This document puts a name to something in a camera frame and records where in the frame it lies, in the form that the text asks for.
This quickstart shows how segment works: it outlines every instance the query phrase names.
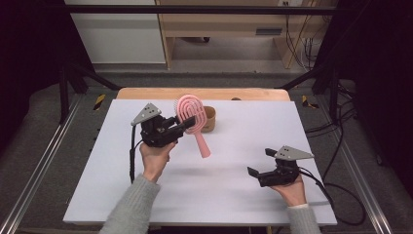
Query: white table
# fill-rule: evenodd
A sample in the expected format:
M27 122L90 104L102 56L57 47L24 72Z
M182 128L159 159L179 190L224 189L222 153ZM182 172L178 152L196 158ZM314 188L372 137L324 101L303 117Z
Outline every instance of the white table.
M76 224L103 223L130 185L129 149L131 120L148 103L159 107L164 117L174 116L173 100L115 99L100 130L63 221ZM204 134L211 156L203 159L193 136L179 139L170 162L158 181L162 185L151 214L153 225L271 226L289 224L282 197L261 188L246 167L268 172L274 158L265 148L278 150L284 144L311 152L296 107L292 101L211 100L216 109L216 127ZM140 139L140 126L136 139ZM142 172L136 157L136 173ZM314 159L300 160L300 167L318 179ZM315 185L304 177L307 200L319 225L333 225L334 213Z

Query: sweater sleeve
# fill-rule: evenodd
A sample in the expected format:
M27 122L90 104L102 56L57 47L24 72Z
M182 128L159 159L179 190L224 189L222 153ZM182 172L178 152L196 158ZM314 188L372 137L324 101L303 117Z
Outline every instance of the sweater sleeve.
M160 189L158 184L138 175L99 233L146 233L152 206Z
M308 205L287 208L293 234L320 234L313 209Z

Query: human hand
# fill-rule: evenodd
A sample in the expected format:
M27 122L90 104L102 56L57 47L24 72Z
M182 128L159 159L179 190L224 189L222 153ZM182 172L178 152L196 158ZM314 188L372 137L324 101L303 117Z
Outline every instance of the human hand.
M301 175L295 181L288 185L271 186L272 189L279 192L289 207L307 204L304 182Z
M149 147L142 142L139 147L143 162L143 176L152 181L157 182L161 176L167 162L169 161L169 153L175 147L175 143L165 145L162 148Z

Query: white cabinet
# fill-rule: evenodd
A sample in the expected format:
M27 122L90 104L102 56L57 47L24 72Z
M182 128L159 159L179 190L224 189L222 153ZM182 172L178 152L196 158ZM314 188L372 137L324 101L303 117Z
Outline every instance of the white cabinet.
M65 0L75 5L155 5L153 0ZM165 63L155 14L71 14L92 63Z

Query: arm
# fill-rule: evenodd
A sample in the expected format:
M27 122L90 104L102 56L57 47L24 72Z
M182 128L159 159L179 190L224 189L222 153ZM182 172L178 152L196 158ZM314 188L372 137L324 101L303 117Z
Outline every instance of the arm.
M304 190L304 182L299 175L292 184L272 186L288 204L287 212L291 222L291 233L321 233L313 209L309 207Z
M161 187L156 184L167 162L169 152L175 147L170 143L163 148L140 145L143 174L138 175L115 209L107 218L100 234L144 234L148 230L152 205Z

